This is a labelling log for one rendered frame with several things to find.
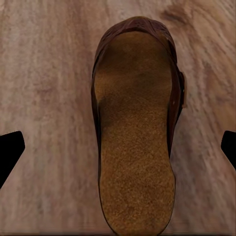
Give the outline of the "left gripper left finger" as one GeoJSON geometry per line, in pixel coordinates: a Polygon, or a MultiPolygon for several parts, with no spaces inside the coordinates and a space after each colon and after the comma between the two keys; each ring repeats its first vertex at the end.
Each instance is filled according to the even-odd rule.
{"type": "Polygon", "coordinates": [[[25,150],[21,131],[0,136],[0,189],[25,150]]]}

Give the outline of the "sandal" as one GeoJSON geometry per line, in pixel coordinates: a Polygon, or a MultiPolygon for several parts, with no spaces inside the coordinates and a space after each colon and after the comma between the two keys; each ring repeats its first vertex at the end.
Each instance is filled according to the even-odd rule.
{"type": "Polygon", "coordinates": [[[187,81],[161,22],[133,16],[101,38],[91,100],[99,148],[102,211],[117,236],[160,236],[173,214],[170,163],[187,81]]]}

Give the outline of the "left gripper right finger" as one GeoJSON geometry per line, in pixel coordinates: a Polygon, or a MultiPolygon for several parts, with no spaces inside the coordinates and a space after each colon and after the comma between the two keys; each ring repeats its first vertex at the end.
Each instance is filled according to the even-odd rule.
{"type": "Polygon", "coordinates": [[[225,131],[221,148],[236,169],[236,132],[225,131]]]}

